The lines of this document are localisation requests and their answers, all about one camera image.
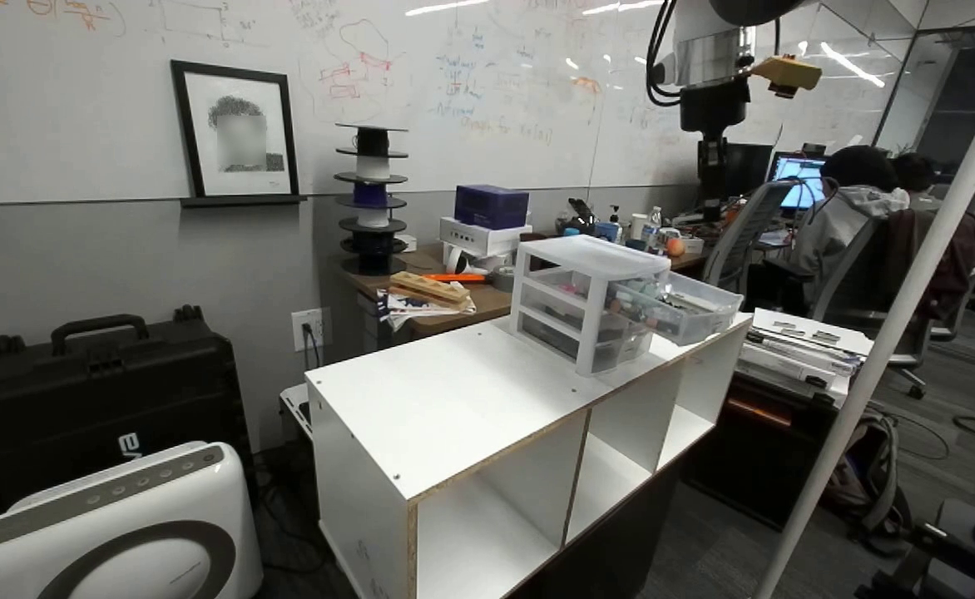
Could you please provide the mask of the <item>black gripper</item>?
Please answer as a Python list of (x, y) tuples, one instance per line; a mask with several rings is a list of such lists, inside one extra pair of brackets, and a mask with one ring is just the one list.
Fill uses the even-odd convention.
[(679, 124), (701, 140), (723, 140), (728, 126), (746, 121), (750, 87), (728, 79), (714, 87), (685, 87), (679, 93)]

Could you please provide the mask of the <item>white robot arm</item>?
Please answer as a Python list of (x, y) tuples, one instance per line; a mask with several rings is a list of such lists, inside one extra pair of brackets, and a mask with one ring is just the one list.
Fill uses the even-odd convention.
[(777, 23), (806, 0), (674, 0), (674, 43), (670, 88), (679, 101), (679, 126), (719, 144), (746, 121), (750, 79), (763, 76), (776, 96), (814, 88), (821, 69), (776, 50), (764, 58), (741, 53), (741, 28)]

